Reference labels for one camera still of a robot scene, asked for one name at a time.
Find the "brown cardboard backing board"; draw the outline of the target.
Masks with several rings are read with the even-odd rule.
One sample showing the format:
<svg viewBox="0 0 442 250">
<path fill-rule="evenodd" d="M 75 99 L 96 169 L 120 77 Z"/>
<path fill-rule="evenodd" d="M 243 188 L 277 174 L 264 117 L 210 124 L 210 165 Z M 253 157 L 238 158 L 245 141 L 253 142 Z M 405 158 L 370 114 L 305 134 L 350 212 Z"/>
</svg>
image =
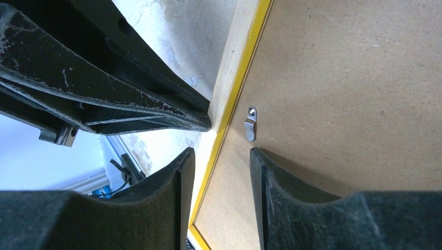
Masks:
<svg viewBox="0 0 442 250">
<path fill-rule="evenodd" d="M 211 249 L 260 247 L 253 147 L 339 196 L 440 190 L 441 1 L 273 2 L 196 218 Z"/>
</svg>

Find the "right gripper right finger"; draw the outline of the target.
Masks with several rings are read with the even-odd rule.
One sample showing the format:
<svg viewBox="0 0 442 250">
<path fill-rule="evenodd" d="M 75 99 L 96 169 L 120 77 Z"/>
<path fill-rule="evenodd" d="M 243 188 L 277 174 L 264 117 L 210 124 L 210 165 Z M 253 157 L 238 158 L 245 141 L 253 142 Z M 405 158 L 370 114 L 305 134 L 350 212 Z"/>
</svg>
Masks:
<svg viewBox="0 0 442 250">
<path fill-rule="evenodd" d="M 258 147 L 250 150 L 250 177 L 261 249 L 441 249 L 440 191 L 339 197 Z"/>
</svg>

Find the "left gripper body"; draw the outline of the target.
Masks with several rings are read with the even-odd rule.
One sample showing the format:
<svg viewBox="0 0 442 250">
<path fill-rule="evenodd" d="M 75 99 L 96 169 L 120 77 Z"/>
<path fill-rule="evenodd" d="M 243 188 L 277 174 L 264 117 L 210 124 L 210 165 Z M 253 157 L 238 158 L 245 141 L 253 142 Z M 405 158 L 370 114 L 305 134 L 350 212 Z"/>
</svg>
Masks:
<svg viewBox="0 0 442 250">
<path fill-rule="evenodd" d="M 71 147 L 110 118 L 114 76 L 71 45 L 66 1 L 1 1 L 1 113 Z"/>
</svg>

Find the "yellow picture frame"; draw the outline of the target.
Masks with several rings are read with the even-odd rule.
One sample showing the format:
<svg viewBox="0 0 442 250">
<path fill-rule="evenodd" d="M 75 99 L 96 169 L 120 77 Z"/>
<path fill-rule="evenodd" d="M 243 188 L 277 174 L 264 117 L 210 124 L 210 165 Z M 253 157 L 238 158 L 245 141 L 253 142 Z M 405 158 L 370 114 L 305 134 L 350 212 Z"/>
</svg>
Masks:
<svg viewBox="0 0 442 250">
<path fill-rule="evenodd" d="M 188 223 L 188 239 L 195 249 L 210 249 L 195 221 L 272 4 L 270 0 L 236 3 L 208 109 L 212 128 L 201 135 L 195 154 Z"/>
</svg>

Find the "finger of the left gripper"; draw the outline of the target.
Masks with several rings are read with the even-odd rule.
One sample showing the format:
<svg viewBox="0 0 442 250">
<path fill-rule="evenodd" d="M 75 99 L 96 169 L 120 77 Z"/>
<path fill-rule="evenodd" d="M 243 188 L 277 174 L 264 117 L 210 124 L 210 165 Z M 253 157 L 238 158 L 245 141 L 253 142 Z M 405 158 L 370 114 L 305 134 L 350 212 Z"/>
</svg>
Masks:
<svg viewBox="0 0 442 250">
<path fill-rule="evenodd" d="M 50 135 L 206 132 L 209 100 L 113 3 L 2 3 L 1 114 Z"/>
<path fill-rule="evenodd" d="M 112 1 L 66 1 L 71 48 L 118 79 L 198 112 L 209 100 L 176 75 L 127 22 Z"/>
</svg>

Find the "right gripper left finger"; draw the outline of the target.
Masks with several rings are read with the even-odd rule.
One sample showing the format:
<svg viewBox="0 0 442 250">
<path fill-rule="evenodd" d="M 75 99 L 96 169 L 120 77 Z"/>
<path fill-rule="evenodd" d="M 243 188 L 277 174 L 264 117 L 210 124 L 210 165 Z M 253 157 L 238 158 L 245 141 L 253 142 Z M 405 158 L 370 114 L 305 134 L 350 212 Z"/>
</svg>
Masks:
<svg viewBox="0 0 442 250">
<path fill-rule="evenodd" d="M 185 249 L 195 152 L 108 199 L 2 191 L 1 249 Z"/>
</svg>

